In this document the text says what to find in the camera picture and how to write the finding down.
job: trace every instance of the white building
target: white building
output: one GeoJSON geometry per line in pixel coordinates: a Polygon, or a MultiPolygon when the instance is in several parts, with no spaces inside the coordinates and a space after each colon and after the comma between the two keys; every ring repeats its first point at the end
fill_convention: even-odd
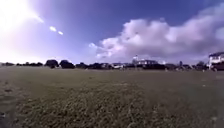
{"type": "Polygon", "coordinates": [[[224,62],[224,52],[217,52],[209,55],[209,67],[212,64],[224,62]]]}
{"type": "Polygon", "coordinates": [[[148,64],[158,64],[155,60],[139,59],[136,55],[133,57],[132,64],[134,65],[148,65],[148,64]]]}

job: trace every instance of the cumulus cloud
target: cumulus cloud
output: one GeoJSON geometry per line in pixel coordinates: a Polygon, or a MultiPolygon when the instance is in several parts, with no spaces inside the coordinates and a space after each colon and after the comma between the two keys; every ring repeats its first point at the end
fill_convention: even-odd
{"type": "Polygon", "coordinates": [[[98,58],[206,55],[224,48],[223,16],[224,3],[202,10],[179,26],[164,20],[135,19],[125,23],[118,36],[89,47],[98,58]]]}

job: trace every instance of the lens flare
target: lens flare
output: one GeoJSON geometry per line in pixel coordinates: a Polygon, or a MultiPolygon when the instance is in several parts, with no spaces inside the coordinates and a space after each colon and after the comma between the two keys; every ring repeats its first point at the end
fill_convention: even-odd
{"type": "Polygon", "coordinates": [[[10,32],[27,20],[43,20],[33,12],[28,0],[0,0],[0,32],[10,32]]]}
{"type": "Polygon", "coordinates": [[[64,33],[63,33],[63,32],[61,32],[61,31],[58,31],[58,34],[60,34],[60,35],[64,35],[64,33]]]}
{"type": "Polygon", "coordinates": [[[55,27],[53,27],[53,26],[50,26],[49,29],[50,29],[52,32],[56,32],[56,31],[57,31],[57,29],[56,29],[55,27]]]}

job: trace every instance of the roof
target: roof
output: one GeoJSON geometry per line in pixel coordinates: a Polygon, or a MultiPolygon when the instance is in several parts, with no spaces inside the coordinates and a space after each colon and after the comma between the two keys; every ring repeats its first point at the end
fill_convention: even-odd
{"type": "Polygon", "coordinates": [[[209,55],[209,57],[214,57],[214,56],[220,56],[220,55],[223,55],[224,52],[216,52],[216,53],[213,53],[211,55],[209,55]]]}
{"type": "Polygon", "coordinates": [[[138,60],[138,62],[157,62],[156,60],[144,60],[144,59],[142,59],[142,60],[138,60]]]}

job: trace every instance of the grass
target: grass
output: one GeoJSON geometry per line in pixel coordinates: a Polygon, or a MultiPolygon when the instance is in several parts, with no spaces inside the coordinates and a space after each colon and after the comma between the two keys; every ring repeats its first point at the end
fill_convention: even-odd
{"type": "Polygon", "coordinates": [[[0,127],[221,127],[223,75],[2,67],[0,127]]]}

